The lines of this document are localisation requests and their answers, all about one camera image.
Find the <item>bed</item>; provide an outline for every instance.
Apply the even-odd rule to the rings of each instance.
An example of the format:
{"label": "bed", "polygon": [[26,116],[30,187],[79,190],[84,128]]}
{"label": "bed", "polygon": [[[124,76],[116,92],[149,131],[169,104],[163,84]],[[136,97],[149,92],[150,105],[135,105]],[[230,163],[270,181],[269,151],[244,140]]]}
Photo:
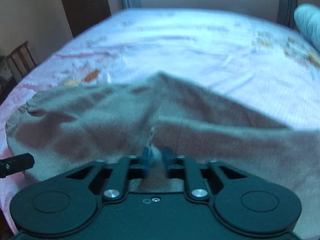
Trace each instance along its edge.
{"label": "bed", "polygon": [[[299,33],[224,11],[129,9],[72,40],[13,89],[0,105],[0,158],[11,156],[6,120],[37,91],[135,82],[159,70],[193,80],[291,128],[320,128],[320,58]],[[0,180],[1,209],[14,233],[9,204],[28,183],[22,173]],[[310,197],[299,196],[302,202]],[[319,236],[317,221],[310,221],[302,237]]]}

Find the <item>gray blanket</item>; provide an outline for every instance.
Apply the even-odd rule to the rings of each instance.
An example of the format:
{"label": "gray blanket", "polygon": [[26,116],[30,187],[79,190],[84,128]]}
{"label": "gray blanket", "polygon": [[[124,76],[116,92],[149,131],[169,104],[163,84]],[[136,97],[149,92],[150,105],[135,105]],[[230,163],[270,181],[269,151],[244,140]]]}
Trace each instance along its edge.
{"label": "gray blanket", "polygon": [[320,235],[320,136],[295,131],[184,80],[159,73],[135,84],[58,87],[36,93],[6,124],[12,154],[30,152],[42,181],[96,159],[140,155],[154,128],[154,167],[131,188],[181,190],[166,180],[159,149],[223,160],[293,190],[303,212],[295,232]]}

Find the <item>chair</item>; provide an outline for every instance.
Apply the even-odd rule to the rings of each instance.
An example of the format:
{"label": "chair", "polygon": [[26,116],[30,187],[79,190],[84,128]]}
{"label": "chair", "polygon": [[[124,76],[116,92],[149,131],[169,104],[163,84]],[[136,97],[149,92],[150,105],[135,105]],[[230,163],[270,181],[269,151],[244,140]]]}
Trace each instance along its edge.
{"label": "chair", "polygon": [[[33,60],[33,57],[31,56],[31,53],[27,47],[28,45],[28,41],[25,41],[23,44],[21,44],[20,46],[18,46],[17,48],[15,48],[11,53],[10,55],[7,56],[8,60],[12,60],[12,62],[14,63],[15,67],[17,68],[17,70],[19,71],[21,77],[24,77],[25,75],[29,74],[31,72],[31,70],[33,68],[36,67],[36,63],[35,61]],[[33,63],[33,68],[30,67],[28,61],[26,60],[25,56],[23,55],[22,53],[22,50],[23,49],[26,49],[27,53],[28,53],[28,56],[29,58],[31,59],[32,63]],[[17,55],[19,57],[19,60],[21,61],[21,63],[23,64],[23,67],[24,69],[26,70],[26,74],[24,75],[20,68],[18,67],[15,59],[14,59],[14,56]]]}

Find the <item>white pillow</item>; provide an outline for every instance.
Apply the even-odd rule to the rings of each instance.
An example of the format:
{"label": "white pillow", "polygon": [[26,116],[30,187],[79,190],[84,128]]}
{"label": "white pillow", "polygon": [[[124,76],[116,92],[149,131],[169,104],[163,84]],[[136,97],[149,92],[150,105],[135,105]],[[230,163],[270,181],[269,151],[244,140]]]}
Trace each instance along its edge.
{"label": "white pillow", "polygon": [[295,9],[294,20],[301,34],[320,51],[320,8],[302,4]]}

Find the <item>door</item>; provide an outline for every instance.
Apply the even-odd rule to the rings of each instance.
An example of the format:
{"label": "door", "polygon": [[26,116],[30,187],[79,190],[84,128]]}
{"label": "door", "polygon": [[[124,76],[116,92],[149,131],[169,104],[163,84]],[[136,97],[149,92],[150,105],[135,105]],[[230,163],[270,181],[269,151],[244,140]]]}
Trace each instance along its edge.
{"label": "door", "polygon": [[108,0],[62,0],[75,37],[111,15]]}

